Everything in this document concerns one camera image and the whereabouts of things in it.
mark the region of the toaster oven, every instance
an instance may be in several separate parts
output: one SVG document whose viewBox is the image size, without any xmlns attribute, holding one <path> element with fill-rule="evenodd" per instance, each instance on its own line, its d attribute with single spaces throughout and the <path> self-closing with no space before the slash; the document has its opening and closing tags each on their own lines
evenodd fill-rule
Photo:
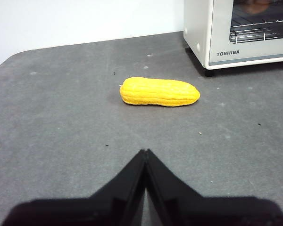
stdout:
<svg viewBox="0 0 283 226">
<path fill-rule="evenodd" d="M 207 70 L 283 61 L 283 0 L 184 0 L 183 36 Z"/>
</svg>

